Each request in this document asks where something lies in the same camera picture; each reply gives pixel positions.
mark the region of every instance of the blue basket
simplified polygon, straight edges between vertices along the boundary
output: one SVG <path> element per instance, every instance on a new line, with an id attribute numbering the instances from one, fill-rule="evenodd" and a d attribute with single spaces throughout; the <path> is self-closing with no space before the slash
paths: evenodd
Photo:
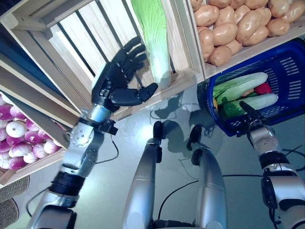
<path id="1" fill-rule="evenodd" d="M 206 91 L 208 111 L 228 136 L 246 133 L 246 116 L 232 119 L 220 117 L 213 105 L 213 88 L 233 78 L 256 72 L 268 74 L 267 82 L 279 97 L 274 105 L 260 110 L 271 125 L 305 113 L 305 43 L 301 39 L 294 39 L 223 71 L 212 77 L 209 83 L 201 85 L 201 91 L 197 91 L 198 100 L 199 94 Z"/>

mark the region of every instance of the floor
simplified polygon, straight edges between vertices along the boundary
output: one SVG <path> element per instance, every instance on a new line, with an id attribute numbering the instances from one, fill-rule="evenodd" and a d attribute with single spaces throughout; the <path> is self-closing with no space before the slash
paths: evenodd
<path id="1" fill-rule="evenodd" d="M 166 120 L 166 138 L 162 142 L 163 158 L 157 165 L 154 219 L 157 218 L 163 199 L 174 189 L 197 179 L 197 168 L 190 161 L 191 152 L 185 146 L 194 124 L 201 123 L 205 132 L 202 142 L 213 149 L 222 173 L 262 174 L 257 153 L 245 136 L 227 137 L 215 126 L 205 111 L 200 110 L 196 87 L 192 87 L 168 100 L 149 107 L 116 124 L 119 132 L 113 137 L 119 148 L 119 157 L 111 162 L 96 165 L 87 178 L 74 211 L 78 213 L 76 228 L 122 228 L 122 213 L 132 177 L 137 168 L 146 141 L 152 136 L 153 123 Z M 305 116 L 299 116 L 274 126 L 283 148 L 293 149 L 299 145 L 304 152 Z M 115 148 L 107 135 L 100 149 L 99 160 L 111 158 Z M 300 168 L 304 159 L 289 156 L 291 163 Z M 31 175 L 27 192 L 16 197 L 21 213 L 20 219 L 9 229 L 23 229 L 29 221 L 24 211 L 25 202 L 50 185 L 59 163 Z M 268 209 L 263 204 L 260 178 L 226 177 L 228 228 L 272 229 Z M 162 219 L 192 222 L 196 211 L 198 183 L 189 185 L 173 194 L 163 207 Z M 39 198 L 30 205 L 33 212 Z"/>

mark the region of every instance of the robotic arm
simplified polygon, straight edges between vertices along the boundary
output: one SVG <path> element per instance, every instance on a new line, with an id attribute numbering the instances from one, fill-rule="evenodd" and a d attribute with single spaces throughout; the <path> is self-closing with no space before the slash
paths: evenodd
<path id="1" fill-rule="evenodd" d="M 110 119 L 120 106 L 134 106 L 147 101 L 157 90 L 156 83 L 141 89 L 129 89 L 135 72 L 144 67 L 146 59 L 140 37 L 130 40 L 106 64 L 92 90 L 93 106 L 84 111 L 73 128 L 70 144 L 62 166 L 41 198 L 27 228 L 74 228 L 77 214 L 71 210 L 79 198 L 79 191 L 97 160 L 104 133 L 115 135 L 117 128 Z"/>
<path id="2" fill-rule="evenodd" d="M 268 121 L 245 102 L 240 106 L 249 114 L 248 139 L 259 153 L 264 171 L 263 201 L 269 208 L 270 219 L 285 229 L 305 229 L 305 183 L 283 154 Z M 275 210 L 279 219 L 275 220 Z"/>

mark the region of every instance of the potato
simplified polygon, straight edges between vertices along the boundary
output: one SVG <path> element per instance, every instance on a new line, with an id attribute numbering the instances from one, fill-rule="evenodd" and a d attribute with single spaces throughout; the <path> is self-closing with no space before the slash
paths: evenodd
<path id="1" fill-rule="evenodd" d="M 191 0 L 193 12 L 197 11 L 201 7 L 201 4 L 202 0 Z"/>
<path id="2" fill-rule="evenodd" d="M 202 30 L 199 33 L 200 44 L 203 52 L 204 61 L 207 61 L 208 57 L 213 52 L 214 48 L 214 39 L 213 32 L 210 29 Z"/>
<path id="3" fill-rule="evenodd" d="M 242 5 L 244 5 L 245 2 L 246 2 L 246 0 L 232 0 L 230 3 L 230 6 L 233 9 L 237 9 L 237 8 L 241 7 Z"/>
<path id="4" fill-rule="evenodd" d="M 216 6 L 202 5 L 194 13 L 197 26 L 210 26 L 219 16 L 219 9 Z"/>
<path id="5" fill-rule="evenodd" d="M 227 7 L 231 0 L 209 0 L 209 4 L 212 6 L 217 6 L 218 8 Z"/>
<path id="6" fill-rule="evenodd" d="M 262 15 L 260 12 L 251 10 L 247 12 L 243 18 L 238 22 L 238 31 L 236 35 L 236 40 L 243 43 L 249 39 L 253 33 L 261 25 Z"/>
<path id="7" fill-rule="evenodd" d="M 224 65 L 225 63 L 228 63 L 229 60 L 232 57 L 231 49 L 229 49 L 227 46 L 219 46 L 210 55 L 208 62 L 211 64 L 214 64 L 216 66 Z"/>
<path id="8" fill-rule="evenodd" d="M 225 23 L 213 29 L 214 46 L 226 45 L 232 42 L 237 34 L 235 23 Z"/>
<path id="9" fill-rule="evenodd" d="M 204 26 L 197 26 L 197 31 L 198 34 L 202 31 L 202 30 L 206 30 L 208 27 L 204 27 Z"/>
<path id="10" fill-rule="evenodd" d="M 282 18 L 276 18 L 269 21 L 267 29 L 269 30 L 268 37 L 276 37 L 288 32 L 290 25 Z"/>
<path id="11" fill-rule="evenodd" d="M 251 46 L 261 43 L 267 36 L 269 30 L 265 26 L 259 27 L 253 35 L 243 42 L 243 46 Z"/>
<path id="12" fill-rule="evenodd" d="M 215 22 L 214 26 L 217 27 L 227 22 L 235 23 L 234 9 L 231 6 L 227 6 L 226 8 L 222 8 L 219 10 L 219 17 Z"/>
<path id="13" fill-rule="evenodd" d="M 246 0 L 245 5 L 249 7 L 251 10 L 255 10 L 257 8 L 261 8 L 266 5 L 268 0 Z"/>
<path id="14" fill-rule="evenodd" d="M 288 0 L 269 0 L 268 7 L 275 18 L 285 16 L 289 9 Z"/>
<path id="15" fill-rule="evenodd" d="M 288 23 L 294 22 L 298 19 L 305 11 L 305 3 L 302 1 L 294 1 L 289 5 L 289 10 L 283 17 Z"/>
<path id="16" fill-rule="evenodd" d="M 260 12 L 262 15 L 261 26 L 265 26 L 271 19 L 271 12 L 268 8 L 258 8 L 256 11 Z"/>
<path id="17" fill-rule="evenodd" d="M 250 9 L 246 5 L 242 5 L 241 7 L 236 9 L 235 13 L 234 13 L 235 23 L 237 24 L 243 18 L 243 16 L 249 11 L 250 11 Z"/>
<path id="18" fill-rule="evenodd" d="M 239 43 L 237 40 L 233 40 L 231 43 L 226 45 L 229 49 L 231 49 L 232 55 L 237 54 L 242 49 L 242 44 Z"/>

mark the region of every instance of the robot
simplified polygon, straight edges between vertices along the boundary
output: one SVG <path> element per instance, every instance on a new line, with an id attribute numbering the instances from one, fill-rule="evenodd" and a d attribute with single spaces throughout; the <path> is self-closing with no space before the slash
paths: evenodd
<path id="1" fill-rule="evenodd" d="M 79 198 L 86 177 L 97 160 L 99 147 L 106 133 L 115 135 L 117 128 L 110 119 L 120 106 L 134 106 L 147 101 L 157 90 L 155 83 L 141 89 L 130 89 L 128 83 L 135 72 L 144 66 L 145 46 L 141 38 L 130 40 L 106 64 L 92 90 L 92 108 L 83 112 L 71 131 L 70 143 L 62 166 L 52 185 L 44 192 L 28 229 L 72 229 L 77 214 L 72 210 Z M 249 105 L 241 103 L 248 113 L 248 139 L 258 151 L 264 171 L 262 192 L 269 207 L 273 223 L 282 223 L 285 229 L 305 229 L 305 184 L 281 152 L 278 140 L 267 120 Z M 225 186 L 221 170 L 212 150 L 200 142 L 201 128 L 191 132 L 191 144 L 199 146 L 192 156 L 192 163 L 200 167 L 200 188 L 197 213 L 193 224 L 153 220 L 156 163 L 162 160 L 163 125 L 156 122 L 153 138 L 147 141 L 134 175 L 123 214 L 124 229 L 198 228 L 226 229 L 227 209 Z M 275 209 L 280 220 L 275 220 Z"/>

